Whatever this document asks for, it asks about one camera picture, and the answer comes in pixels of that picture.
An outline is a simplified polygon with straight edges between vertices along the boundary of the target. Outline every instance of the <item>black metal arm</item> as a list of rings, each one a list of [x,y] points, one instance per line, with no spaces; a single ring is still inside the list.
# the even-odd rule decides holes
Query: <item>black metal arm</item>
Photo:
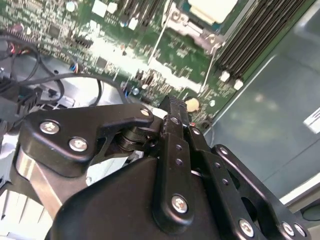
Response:
[[[140,104],[25,119],[15,168],[54,218],[47,239],[311,239],[227,147],[208,147],[183,102],[168,96],[159,108],[164,120]],[[86,186],[99,156],[134,150],[144,158]]]

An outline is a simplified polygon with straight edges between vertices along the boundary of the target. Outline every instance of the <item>screw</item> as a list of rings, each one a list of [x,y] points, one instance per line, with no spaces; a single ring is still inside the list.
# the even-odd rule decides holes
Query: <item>screw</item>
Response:
[[[177,125],[179,124],[179,120],[178,120],[177,118],[171,117],[170,119],[171,119],[171,121],[174,122],[175,124],[177,124]]]
[[[142,113],[143,115],[145,115],[145,116],[150,116],[150,113],[148,112],[148,110],[146,110],[146,109],[141,109],[140,111],[141,111],[141,113]]]
[[[133,90],[132,90],[132,94],[134,95],[134,96],[137,96],[138,94],[139,94],[139,88],[134,88]]]
[[[197,135],[200,135],[200,131],[199,131],[198,129],[196,129],[196,128],[193,129],[193,132],[194,132],[195,134],[197,134]]]
[[[83,152],[87,150],[88,144],[83,138],[75,137],[69,141],[69,146],[73,151]]]
[[[220,151],[224,154],[224,155],[228,155],[228,151],[222,146],[220,147]]]
[[[285,230],[285,232],[286,232],[287,234],[289,234],[289,235],[292,236],[292,237],[295,235],[294,230],[292,229],[292,227],[291,227],[288,223],[286,223],[286,222],[284,221],[284,222],[282,222],[282,226],[283,226],[283,228],[284,228],[284,230]]]
[[[91,185],[91,182],[92,182],[92,178],[90,176],[87,176],[85,178],[85,183],[89,186],[89,185]]]
[[[255,235],[254,229],[252,228],[252,226],[247,220],[240,219],[239,226],[245,235],[247,235],[250,238],[254,237]]]
[[[56,134],[57,132],[59,132],[60,128],[58,124],[52,121],[44,121],[40,124],[40,130],[45,134]]]
[[[181,196],[174,195],[171,200],[173,208],[181,214],[185,214],[188,210],[188,205],[186,200],[184,200]]]
[[[210,102],[209,102],[209,106],[210,107],[214,107],[216,105],[216,101],[215,100],[211,100]]]
[[[295,223],[294,227],[303,237],[307,236],[306,232],[303,230],[303,228],[301,226],[299,226],[298,224]]]

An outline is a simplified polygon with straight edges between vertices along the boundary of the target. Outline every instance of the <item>black cable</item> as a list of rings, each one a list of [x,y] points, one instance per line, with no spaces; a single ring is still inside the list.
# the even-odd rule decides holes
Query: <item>black cable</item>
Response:
[[[55,74],[52,71],[50,71],[47,68],[47,66],[44,64],[42,58],[40,58],[40,65],[51,77],[55,76]],[[55,104],[63,98],[63,96],[65,95],[64,84],[61,82],[61,80],[56,80],[55,83],[57,84],[57,86],[59,88],[60,96],[58,98],[52,99],[52,100],[40,100],[39,104]]]
[[[128,101],[126,100],[126,97],[124,95],[124,93],[119,90],[119,85],[112,81],[110,78],[106,78],[102,75],[93,75],[93,74],[88,74],[88,73],[65,73],[65,74],[59,74],[56,76],[49,76],[49,77],[44,77],[44,78],[39,78],[36,80],[31,80],[31,81],[27,81],[27,82],[21,82],[20,84],[22,86],[29,86],[29,85],[36,85],[36,84],[44,84],[44,83],[48,83],[48,82],[52,82],[52,81],[56,81],[56,80],[60,80],[60,79],[68,79],[68,78],[77,78],[77,77],[83,77],[83,78],[91,78],[91,79],[96,79],[98,81],[107,83],[109,85],[111,85],[112,87],[116,88],[120,94],[121,100],[124,103],[127,103]]]
[[[97,106],[98,103],[99,103],[99,101],[101,100],[101,97],[102,97],[102,85],[101,85],[101,81],[96,80],[96,82],[98,83],[98,91],[99,91],[99,93],[98,93],[98,96],[96,97],[95,102],[92,103],[92,104],[90,105],[90,107],[95,107],[95,106]]]

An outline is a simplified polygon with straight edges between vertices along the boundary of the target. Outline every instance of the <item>wire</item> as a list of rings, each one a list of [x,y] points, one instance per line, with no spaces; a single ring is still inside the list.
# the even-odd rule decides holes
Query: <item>wire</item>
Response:
[[[125,95],[123,94],[122,91],[119,90],[119,85],[116,82],[114,82],[112,79],[106,78],[102,75],[93,75],[93,74],[89,74],[89,73],[78,73],[78,74],[65,73],[65,74],[59,74],[59,75],[55,75],[55,76],[39,78],[36,80],[27,81],[27,82],[24,81],[24,82],[21,82],[20,84],[22,86],[29,86],[29,85],[36,85],[36,84],[44,84],[44,83],[48,83],[48,82],[52,82],[52,81],[56,81],[56,80],[60,80],[60,79],[69,79],[69,78],[77,78],[77,77],[91,78],[91,79],[96,79],[97,81],[107,83],[118,90],[118,92],[120,93],[120,97],[124,103],[127,102]]]
[[[100,101],[100,99],[101,99],[101,97],[102,97],[102,84],[101,84],[101,81],[96,80],[96,82],[98,83],[98,91],[99,91],[99,93],[98,93],[98,96],[96,97],[95,102],[92,103],[92,104],[90,105],[90,107],[95,107],[95,106],[97,106],[98,103],[99,103],[99,101]]]
[[[44,64],[42,58],[40,58],[40,64],[41,67],[50,75],[50,76],[55,76],[55,74],[53,72],[51,72],[47,66]],[[59,102],[63,96],[65,95],[65,86],[64,84],[61,82],[61,80],[56,80],[55,83],[57,84],[58,88],[59,88],[59,92],[60,92],[60,96],[57,99],[52,99],[52,100],[40,100],[39,104],[55,104],[57,102]]]
[[[28,48],[28,46],[27,46],[27,45],[24,45],[24,46],[22,46],[22,47],[20,47],[20,48],[17,47],[17,48],[15,49],[14,54],[12,55],[12,58],[11,58],[11,77],[12,77],[14,80],[16,80],[17,82],[18,82],[18,77],[17,77],[17,74],[16,74],[16,72],[15,72],[15,68],[14,68],[14,66],[15,66],[15,60],[16,60],[18,54],[20,53],[20,51],[21,51],[21,52],[24,51],[25,48]],[[21,82],[28,81],[29,79],[31,79],[31,78],[36,74],[36,72],[37,72],[37,70],[38,70],[38,68],[39,68],[40,61],[41,61],[41,60],[40,60],[40,53],[39,53],[39,51],[38,51],[36,48],[33,49],[32,51],[35,53],[35,57],[36,57],[35,65],[34,65],[32,71],[31,71],[31,73],[29,74],[29,76],[28,76],[26,79],[22,80]]]
[[[74,66],[78,66],[78,61],[77,58],[75,56],[73,56],[71,53],[69,53],[68,51],[64,50],[63,47],[54,45],[52,43],[48,43],[45,41],[32,41],[31,44],[35,44],[35,45],[48,45],[52,48],[55,48],[57,50],[59,50],[60,52],[62,52],[63,54],[67,55],[69,57],[69,59],[73,62]]]

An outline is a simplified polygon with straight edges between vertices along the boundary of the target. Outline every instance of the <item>metal bracket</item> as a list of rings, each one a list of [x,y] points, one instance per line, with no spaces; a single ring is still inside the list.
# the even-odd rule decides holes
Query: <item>metal bracket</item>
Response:
[[[189,145],[184,141],[180,102],[165,97],[159,106],[168,112],[160,132],[160,156],[153,193],[153,218],[168,234],[184,232],[195,215],[191,189]]]
[[[253,215],[268,239],[311,239],[295,215],[226,146],[218,144],[211,151],[220,156],[238,182],[238,194],[247,208],[254,209]]]

